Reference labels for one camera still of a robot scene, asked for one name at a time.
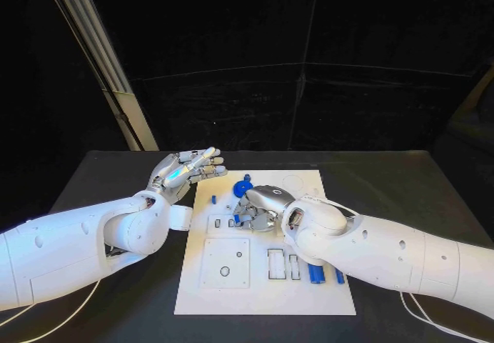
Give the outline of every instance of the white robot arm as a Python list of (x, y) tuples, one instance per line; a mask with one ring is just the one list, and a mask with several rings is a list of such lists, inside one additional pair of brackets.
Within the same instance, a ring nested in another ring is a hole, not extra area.
[(226, 175), (219, 153), (170, 154), (132, 197), (50, 214), (0, 234), (0, 310), (80, 289), (152, 254), (168, 229), (188, 229), (191, 209), (173, 204), (191, 183)]
[(384, 219), (345, 217), (327, 199), (258, 186), (234, 214), (245, 229), (281, 225), (285, 242), (314, 265), (332, 264), (348, 276), (386, 289), (442, 298), (494, 319), (494, 250), (436, 237)]

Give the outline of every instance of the black wall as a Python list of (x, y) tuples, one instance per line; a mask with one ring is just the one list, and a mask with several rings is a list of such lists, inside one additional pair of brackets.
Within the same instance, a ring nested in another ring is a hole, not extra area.
[(494, 55), (491, 1), (95, 1), (161, 149), (427, 148)]
[(1, 231), (49, 211), (88, 150), (128, 149), (54, 2), (14, 1), (8, 23), (0, 68)]

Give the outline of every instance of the black table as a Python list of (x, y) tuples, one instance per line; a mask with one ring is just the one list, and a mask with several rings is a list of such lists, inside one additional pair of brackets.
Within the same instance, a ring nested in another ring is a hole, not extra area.
[[(89, 152), (52, 211), (131, 196), (144, 189), (149, 172), (165, 155)], [(232, 170), (318, 169), (328, 199), (357, 212), (492, 247), (425, 151), (239, 151), (222, 156)], [(194, 193), (196, 188), (180, 204), (193, 206)], [(397, 292), (351, 277), (355, 316), (174, 316), (185, 240), (185, 232), (170, 231), (160, 251), (101, 281), (77, 316), (40, 342), (465, 342), (410, 317)], [(37, 304), (1, 327), (0, 341), (17, 342), (49, 331), (77, 308), (90, 289), (88, 286)], [(494, 341), (492, 321), (487, 317), (439, 299), (417, 298), (439, 324)], [(0, 321), (17, 311), (3, 312)]]

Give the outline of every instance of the gray table surface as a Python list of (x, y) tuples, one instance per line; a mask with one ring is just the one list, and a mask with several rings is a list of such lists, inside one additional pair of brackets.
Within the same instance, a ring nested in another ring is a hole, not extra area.
[[(52, 211), (131, 196), (144, 189), (167, 152), (90, 151)], [(318, 169), (328, 199), (461, 242), (492, 241), (425, 151), (223, 152), (243, 169)], [(180, 204), (193, 206), (196, 188)], [(160, 251), (106, 277), (77, 316), (40, 342), (465, 342), (413, 319), (399, 293), (348, 277), (355, 316), (174, 316), (187, 232), (170, 231)], [(37, 304), (0, 329), (17, 342), (49, 331), (83, 301), (92, 286)], [(476, 312), (419, 297), (430, 318), (494, 342), (492, 321)], [(1, 319), (18, 310), (0, 314)]]

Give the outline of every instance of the white board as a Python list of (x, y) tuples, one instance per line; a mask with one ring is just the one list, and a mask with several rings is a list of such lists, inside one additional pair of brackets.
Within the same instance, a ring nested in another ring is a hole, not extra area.
[[(245, 174), (255, 186), (278, 186), (295, 198), (304, 194), (325, 196), (317, 170), (230, 171), (197, 184), (174, 314), (355, 315), (347, 281), (337, 283), (334, 268), (325, 264), (327, 282), (311, 284), (306, 263), (298, 258), (294, 266), (295, 253), (283, 244), (281, 230), (252, 232), (229, 227), (239, 201), (232, 187)], [(281, 275), (283, 259), (285, 279), (269, 279), (269, 249), (283, 250), (270, 265), (275, 268), (275, 263)]]

